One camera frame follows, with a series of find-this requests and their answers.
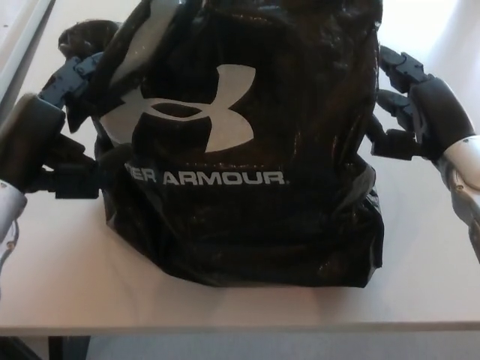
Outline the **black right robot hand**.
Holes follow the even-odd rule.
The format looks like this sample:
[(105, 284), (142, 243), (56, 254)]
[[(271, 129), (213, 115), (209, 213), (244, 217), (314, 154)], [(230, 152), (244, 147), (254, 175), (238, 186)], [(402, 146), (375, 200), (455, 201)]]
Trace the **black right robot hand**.
[(436, 164), (447, 148), (476, 134), (454, 92), (425, 73), (420, 61), (381, 46), (379, 68), (394, 91), (378, 90), (376, 104), (397, 119), (400, 129), (384, 131), (374, 115), (367, 128), (373, 156), (403, 161), (420, 157)]

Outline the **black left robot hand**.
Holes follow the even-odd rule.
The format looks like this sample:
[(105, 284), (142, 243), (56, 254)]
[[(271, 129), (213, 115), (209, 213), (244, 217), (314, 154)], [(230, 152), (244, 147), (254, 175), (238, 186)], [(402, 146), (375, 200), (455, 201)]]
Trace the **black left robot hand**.
[(96, 199), (132, 158), (124, 144), (97, 160), (82, 144), (62, 134), (74, 123), (63, 110), (85, 92), (101, 53), (65, 62), (38, 94), (24, 94), (1, 123), (1, 180), (29, 194), (48, 191), (58, 199)]

